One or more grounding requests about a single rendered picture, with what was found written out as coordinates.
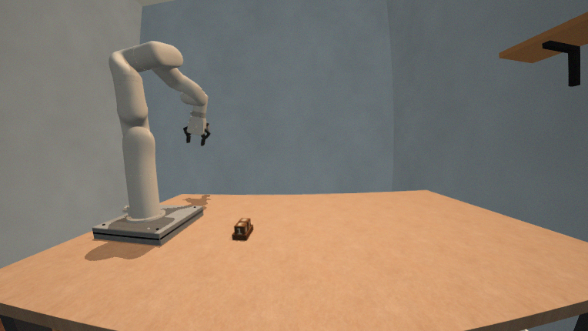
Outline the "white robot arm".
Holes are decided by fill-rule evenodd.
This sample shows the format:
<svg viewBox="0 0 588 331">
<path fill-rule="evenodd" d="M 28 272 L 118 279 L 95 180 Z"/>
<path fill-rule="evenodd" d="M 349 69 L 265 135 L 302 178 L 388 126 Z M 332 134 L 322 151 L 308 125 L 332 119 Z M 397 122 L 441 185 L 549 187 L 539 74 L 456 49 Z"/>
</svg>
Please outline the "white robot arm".
<svg viewBox="0 0 588 331">
<path fill-rule="evenodd" d="M 205 118 L 208 96 L 177 69 L 182 63 L 182 54 L 177 48 L 154 41 L 113 52 L 109 57 L 123 135 L 129 198 L 129 206 L 122 212 L 128 213 L 126 221 L 129 223 L 151 222 L 165 215 L 159 204 L 155 139 L 149 129 L 148 107 L 138 72 L 151 69 L 167 86 L 182 92 L 180 99 L 193 105 L 192 116 Z"/>
</svg>

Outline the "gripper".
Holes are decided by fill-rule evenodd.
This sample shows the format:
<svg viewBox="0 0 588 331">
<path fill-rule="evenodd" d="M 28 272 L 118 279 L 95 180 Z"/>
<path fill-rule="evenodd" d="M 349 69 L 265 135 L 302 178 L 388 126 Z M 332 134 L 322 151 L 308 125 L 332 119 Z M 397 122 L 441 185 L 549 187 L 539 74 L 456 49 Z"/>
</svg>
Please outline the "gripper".
<svg viewBox="0 0 588 331">
<path fill-rule="evenodd" d="M 194 118 L 195 117 L 195 118 Z M 191 134 L 200 135 L 202 137 L 201 146 L 205 145 L 205 140 L 211 134 L 206 129 L 206 118 L 190 116 L 188 126 L 183 128 L 186 134 L 186 143 L 190 143 Z M 207 133 L 207 135 L 205 135 Z M 205 136 L 205 137 L 204 137 Z"/>
</svg>

